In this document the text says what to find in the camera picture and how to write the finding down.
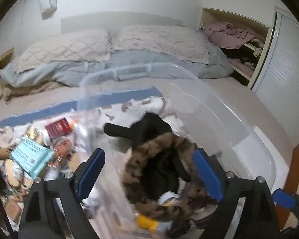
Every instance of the headboard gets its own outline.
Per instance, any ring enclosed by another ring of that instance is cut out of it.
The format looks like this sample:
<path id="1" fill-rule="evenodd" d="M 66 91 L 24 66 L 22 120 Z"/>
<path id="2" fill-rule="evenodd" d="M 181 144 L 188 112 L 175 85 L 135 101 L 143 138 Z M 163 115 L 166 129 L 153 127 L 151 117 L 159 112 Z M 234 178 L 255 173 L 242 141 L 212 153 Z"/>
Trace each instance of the headboard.
<path id="1" fill-rule="evenodd" d="M 87 28 L 104 28 L 112 36 L 123 27 L 135 24 L 182 26 L 183 21 L 170 17 L 138 12 L 97 12 L 61 19 L 61 33 L 69 33 Z"/>
<path id="2" fill-rule="evenodd" d="M 252 29 L 264 37 L 267 36 L 269 30 L 268 26 L 264 26 L 262 23 L 243 15 L 218 9 L 203 8 L 201 26 L 214 22 L 232 23 L 234 27 Z"/>

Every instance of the white container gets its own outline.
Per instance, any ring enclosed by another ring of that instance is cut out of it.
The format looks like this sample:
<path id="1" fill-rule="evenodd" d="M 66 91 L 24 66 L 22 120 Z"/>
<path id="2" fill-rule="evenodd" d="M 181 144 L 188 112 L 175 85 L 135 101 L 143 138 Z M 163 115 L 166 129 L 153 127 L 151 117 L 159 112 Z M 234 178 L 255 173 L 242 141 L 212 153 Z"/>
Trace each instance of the white container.
<path id="1" fill-rule="evenodd" d="M 100 119 L 93 108 L 107 106 L 102 105 L 105 96 L 123 98 L 126 90 L 157 88 L 171 102 L 190 136 L 208 155 L 216 155 L 225 171 L 246 179 L 263 176 L 272 188 L 275 165 L 261 140 L 239 112 L 185 68 L 169 63 L 111 68 L 87 76 L 80 86 L 82 98 L 78 102 L 78 115 L 80 126 L 88 134 L 83 138 L 87 153 L 82 150 L 81 160 L 86 161 L 96 148 L 102 148 L 106 154 L 105 166 L 96 182 L 103 204 L 93 222 L 101 239 L 150 236 L 135 224 L 135 211 L 120 185 L 120 173 L 127 156 L 118 152 L 113 145 L 114 138 L 95 129 Z M 228 238 L 238 224 L 238 212 Z"/>

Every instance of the teal box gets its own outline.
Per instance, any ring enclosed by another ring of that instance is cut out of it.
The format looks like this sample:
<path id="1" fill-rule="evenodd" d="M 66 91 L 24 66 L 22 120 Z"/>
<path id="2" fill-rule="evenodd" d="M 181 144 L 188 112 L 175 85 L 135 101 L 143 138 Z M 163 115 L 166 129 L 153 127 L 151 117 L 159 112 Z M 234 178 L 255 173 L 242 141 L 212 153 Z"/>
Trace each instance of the teal box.
<path id="1" fill-rule="evenodd" d="M 17 162 L 32 179 L 39 176 L 40 172 L 51 160 L 54 152 L 29 138 L 24 138 L 10 154 L 10 158 Z"/>

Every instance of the pillowcase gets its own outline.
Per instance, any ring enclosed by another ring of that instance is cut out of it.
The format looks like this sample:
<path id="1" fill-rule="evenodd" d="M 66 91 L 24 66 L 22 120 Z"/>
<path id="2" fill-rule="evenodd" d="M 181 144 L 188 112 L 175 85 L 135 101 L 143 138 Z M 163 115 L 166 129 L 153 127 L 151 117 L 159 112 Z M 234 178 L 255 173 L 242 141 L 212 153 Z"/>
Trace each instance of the pillowcase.
<path id="1" fill-rule="evenodd" d="M 111 56 L 110 39 L 110 34 L 100 28 L 44 38 L 20 56 L 16 73 L 53 61 L 107 61 Z"/>
<path id="2" fill-rule="evenodd" d="M 165 53 L 179 60 L 209 64 L 209 55 L 196 31 L 177 26 L 132 25 L 122 29 L 114 49 L 149 50 Z"/>

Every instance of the yellow object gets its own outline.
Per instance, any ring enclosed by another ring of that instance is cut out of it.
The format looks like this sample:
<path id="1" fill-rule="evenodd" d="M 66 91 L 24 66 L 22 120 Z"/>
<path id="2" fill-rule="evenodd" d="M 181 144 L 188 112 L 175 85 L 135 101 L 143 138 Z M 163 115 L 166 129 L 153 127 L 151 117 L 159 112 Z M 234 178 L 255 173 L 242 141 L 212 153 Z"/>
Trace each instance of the yellow object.
<path id="1" fill-rule="evenodd" d="M 39 145 L 44 146 L 44 142 L 43 142 L 43 137 L 41 134 L 39 134 L 39 136 L 37 137 L 37 139 L 35 140 L 35 142 Z"/>
<path id="2" fill-rule="evenodd" d="M 163 204 L 163 207 L 168 207 L 168 206 L 172 206 L 174 203 L 173 202 L 166 202 L 165 204 Z"/>
<path id="3" fill-rule="evenodd" d="M 27 131 L 26 131 L 26 135 L 28 136 L 28 138 L 30 138 L 32 141 L 37 139 L 38 136 L 38 131 L 35 127 L 31 126 Z"/>
<path id="4" fill-rule="evenodd" d="M 70 162 L 69 162 L 69 167 L 70 169 L 75 172 L 76 169 L 79 167 L 81 161 L 78 153 L 72 154 Z"/>
<path id="5" fill-rule="evenodd" d="M 77 124 L 77 120 L 76 119 L 73 119 L 70 124 L 69 124 L 69 127 L 72 131 L 74 131 L 75 129 L 75 125 Z"/>
<path id="6" fill-rule="evenodd" d="M 152 220 L 146 216 L 139 215 L 137 217 L 137 225 L 140 229 L 148 229 L 152 234 L 155 234 L 159 222 Z"/>

